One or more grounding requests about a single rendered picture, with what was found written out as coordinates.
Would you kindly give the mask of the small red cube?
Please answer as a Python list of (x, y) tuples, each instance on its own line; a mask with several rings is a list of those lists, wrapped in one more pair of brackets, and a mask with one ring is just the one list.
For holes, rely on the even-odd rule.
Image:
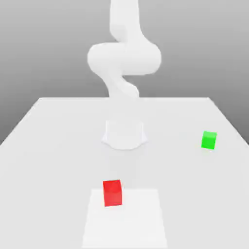
[(122, 205), (122, 187), (119, 179), (103, 181), (103, 191), (105, 207)]

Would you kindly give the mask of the small green cube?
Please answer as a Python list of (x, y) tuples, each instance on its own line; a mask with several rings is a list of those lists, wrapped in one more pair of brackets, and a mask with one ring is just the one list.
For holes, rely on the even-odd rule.
[(202, 142), (201, 142), (201, 147), (214, 150), (216, 137), (217, 137), (216, 132), (204, 131), (203, 137), (202, 137)]

